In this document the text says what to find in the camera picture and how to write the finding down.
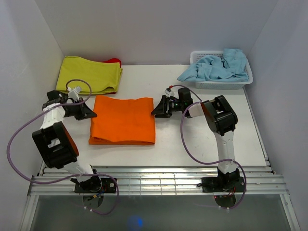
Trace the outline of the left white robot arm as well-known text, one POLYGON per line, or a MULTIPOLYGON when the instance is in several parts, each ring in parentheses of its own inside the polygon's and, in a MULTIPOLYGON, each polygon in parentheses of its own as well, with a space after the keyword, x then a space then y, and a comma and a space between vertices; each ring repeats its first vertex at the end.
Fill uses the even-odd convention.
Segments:
POLYGON ((97 117, 79 97, 80 92, 79 86, 69 88, 67 94, 57 90, 48 92, 48 101, 42 106, 45 113, 43 124, 32 133, 32 138, 47 167, 64 169, 76 175, 72 182, 95 193, 101 190, 102 180, 94 176, 97 171, 91 165, 78 162, 79 151, 63 123, 66 117, 78 121, 97 117))

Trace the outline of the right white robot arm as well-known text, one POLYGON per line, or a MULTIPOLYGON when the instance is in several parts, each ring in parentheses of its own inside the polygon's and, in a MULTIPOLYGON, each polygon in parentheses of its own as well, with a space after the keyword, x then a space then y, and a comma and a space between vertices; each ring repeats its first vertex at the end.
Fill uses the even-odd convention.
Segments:
POLYGON ((218 161, 202 162, 204 165, 218 164, 216 177, 205 177, 197 186, 202 187, 203 192, 234 192, 236 184, 240 182, 240 171, 235 163, 234 131, 238 123, 238 117, 223 95, 210 101, 194 103, 191 94, 194 92, 183 85, 178 85, 178 97, 172 95, 173 86, 165 90, 159 104, 151 114, 156 118, 170 118, 174 112, 182 112, 183 118, 204 116, 208 127, 213 132, 217 142, 218 161))

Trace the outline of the orange trousers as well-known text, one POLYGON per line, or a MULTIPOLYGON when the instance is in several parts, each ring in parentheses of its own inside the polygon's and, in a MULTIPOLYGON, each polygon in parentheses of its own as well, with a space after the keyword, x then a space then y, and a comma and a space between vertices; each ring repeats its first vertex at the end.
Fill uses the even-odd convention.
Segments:
POLYGON ((154 145, 156 140, 153 98, 95 98, 90 145, 154 145))

